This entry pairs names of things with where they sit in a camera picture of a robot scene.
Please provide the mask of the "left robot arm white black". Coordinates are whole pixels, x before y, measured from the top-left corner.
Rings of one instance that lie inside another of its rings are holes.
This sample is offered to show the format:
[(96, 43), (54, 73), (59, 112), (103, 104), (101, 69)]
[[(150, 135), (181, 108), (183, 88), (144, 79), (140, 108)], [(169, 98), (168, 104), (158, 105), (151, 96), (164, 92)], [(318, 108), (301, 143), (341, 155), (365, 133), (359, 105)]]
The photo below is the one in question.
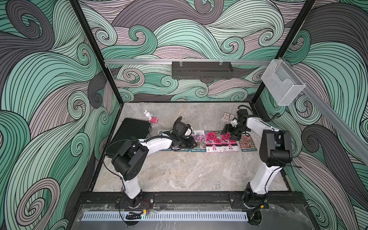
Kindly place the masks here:
[(142, 189), (138, 182), (138, 174), (147, 156), (166, 149), (193, 149), (196, 146), (192, 135), (177, 137), (168, 131), (146, 140), (134, 137), (126, 140), (112, 157), (111, 163), (123, 182), (128, 205), (137, 207), (140, 204)]

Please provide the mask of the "purple flower seed packet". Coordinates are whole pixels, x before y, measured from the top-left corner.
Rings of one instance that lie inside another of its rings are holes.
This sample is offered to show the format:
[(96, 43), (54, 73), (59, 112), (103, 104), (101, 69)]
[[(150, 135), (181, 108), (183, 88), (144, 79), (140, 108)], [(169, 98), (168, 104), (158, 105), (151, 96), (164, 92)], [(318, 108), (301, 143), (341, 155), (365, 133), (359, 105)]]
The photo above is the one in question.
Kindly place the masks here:
[(206, 152), (206, 135), (204, 130), (193, 130), (192, 137), (196, 142), (196, 146), (192, 149), (192, 152)]
[(192, 149), (179, 148), (179, 147), (172, 147), (171, 150), (174, 152), (191, 152), (192, 151)]
[[(174, 135), (172, 134), (171, 130), (158, 130), (158, 136), (168, 136), (170, 138), (174, 138)], [(171, 141), (171, 144), (169, 147), (162, 149), (162, 151), (171, 151), (173, 147), (173, 141)]]

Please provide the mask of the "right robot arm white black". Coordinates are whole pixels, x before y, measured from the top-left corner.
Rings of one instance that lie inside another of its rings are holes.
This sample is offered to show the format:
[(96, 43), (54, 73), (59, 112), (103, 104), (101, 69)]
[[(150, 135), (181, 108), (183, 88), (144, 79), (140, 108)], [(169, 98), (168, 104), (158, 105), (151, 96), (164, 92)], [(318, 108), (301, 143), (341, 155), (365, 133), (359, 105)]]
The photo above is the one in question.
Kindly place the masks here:
[(234, 119), (225, 125), (221, 133), (230, 134), (231, 140), (239, 141), (245, 131), (253, 131), (261, 137), (259, 156), (262, 163), (242, 196), (245, 206), (255, 209), (266, 204), (271, 182), (282, 168), (292, 162), (291, 135), (259, 117), (247, 117), (243, 123)]

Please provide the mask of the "pink carnation seed packet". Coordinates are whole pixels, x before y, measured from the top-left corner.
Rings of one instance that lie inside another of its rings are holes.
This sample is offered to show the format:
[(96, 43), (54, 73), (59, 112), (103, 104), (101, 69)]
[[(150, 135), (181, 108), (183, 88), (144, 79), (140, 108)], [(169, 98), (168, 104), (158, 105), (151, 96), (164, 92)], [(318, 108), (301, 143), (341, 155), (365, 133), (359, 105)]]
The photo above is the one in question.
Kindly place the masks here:
[(206, 152), (219, 153), (223, 152), (221, 134), (219, 131), (205, 131)]

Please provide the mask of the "red flower green seed packet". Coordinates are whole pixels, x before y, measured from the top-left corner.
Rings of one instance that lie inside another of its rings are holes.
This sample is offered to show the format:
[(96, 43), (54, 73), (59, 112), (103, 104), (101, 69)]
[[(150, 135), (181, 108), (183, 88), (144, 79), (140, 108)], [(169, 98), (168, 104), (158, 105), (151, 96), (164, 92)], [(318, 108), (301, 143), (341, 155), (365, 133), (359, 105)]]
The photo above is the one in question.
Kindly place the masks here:
[(239, 147), (242, 152), (257, 151), (256, 145), (251, 136), (242, 135), (239, 140)]

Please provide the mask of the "purple flower seed packet back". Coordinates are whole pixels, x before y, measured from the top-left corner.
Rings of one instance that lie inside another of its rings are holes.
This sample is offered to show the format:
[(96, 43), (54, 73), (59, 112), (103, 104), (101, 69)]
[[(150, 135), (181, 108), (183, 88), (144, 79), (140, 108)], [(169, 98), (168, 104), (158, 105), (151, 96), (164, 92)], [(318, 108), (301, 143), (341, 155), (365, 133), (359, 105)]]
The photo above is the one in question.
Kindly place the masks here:
[(206, 135), (204, 130), (193, 130), (192, 137), (196, 142), (196, 146), (192, 149), (192, 152), (206, 152)]

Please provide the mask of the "pink flower packet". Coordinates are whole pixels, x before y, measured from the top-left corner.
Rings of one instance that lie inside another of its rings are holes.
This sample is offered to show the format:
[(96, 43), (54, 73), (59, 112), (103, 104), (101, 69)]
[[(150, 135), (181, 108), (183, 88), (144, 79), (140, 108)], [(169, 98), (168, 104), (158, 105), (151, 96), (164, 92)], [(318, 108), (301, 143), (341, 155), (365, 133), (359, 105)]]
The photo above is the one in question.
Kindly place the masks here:
[(230, 139), (231, 134), (221, 134), (221, 144), (223, 152), (239, 152), (238, 142)]

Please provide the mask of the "purple flower seed packet front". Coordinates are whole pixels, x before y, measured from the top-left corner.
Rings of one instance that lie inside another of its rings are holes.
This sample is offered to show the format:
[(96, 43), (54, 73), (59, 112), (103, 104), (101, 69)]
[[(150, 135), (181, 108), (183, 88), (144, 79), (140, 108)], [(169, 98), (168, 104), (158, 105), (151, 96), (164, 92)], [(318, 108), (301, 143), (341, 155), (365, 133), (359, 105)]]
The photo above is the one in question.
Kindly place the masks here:
[[(172, 134), (171, 130), (158, 130), (158, 136), (168, 136), (170, 138), (174, 138), (174, 135)], [(162, 149), (162, 151), (171, 151), (173, 147), (173, 141), (171, 141), (171, 144), (169, 147)]]

